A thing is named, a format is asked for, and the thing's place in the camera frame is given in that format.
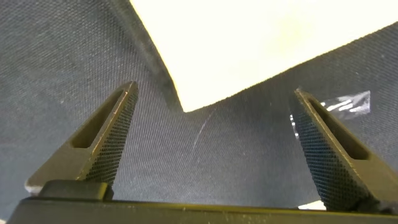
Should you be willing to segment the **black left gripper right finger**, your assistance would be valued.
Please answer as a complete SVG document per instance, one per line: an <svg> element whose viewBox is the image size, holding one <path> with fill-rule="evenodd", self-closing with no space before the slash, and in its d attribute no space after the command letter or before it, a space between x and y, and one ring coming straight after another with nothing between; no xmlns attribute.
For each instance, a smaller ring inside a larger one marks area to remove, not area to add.
<svg viewBox="0 0 398 224"><path fill-rule="evenodd" d="M290 100L295 130L317 192L331 211L397 213L397 173L311 94Z"/></svg>

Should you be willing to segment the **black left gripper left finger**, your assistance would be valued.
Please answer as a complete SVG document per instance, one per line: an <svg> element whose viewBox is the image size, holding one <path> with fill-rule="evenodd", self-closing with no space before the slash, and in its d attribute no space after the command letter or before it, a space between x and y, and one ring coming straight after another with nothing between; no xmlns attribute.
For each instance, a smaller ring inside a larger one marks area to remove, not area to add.
<svg viewBox="0 0 398 224"><path fill-rule="evenodd" d="M118 87L25 182L37 195L51 180L83 180L112 185L118 171L139 89Z"/></svg>

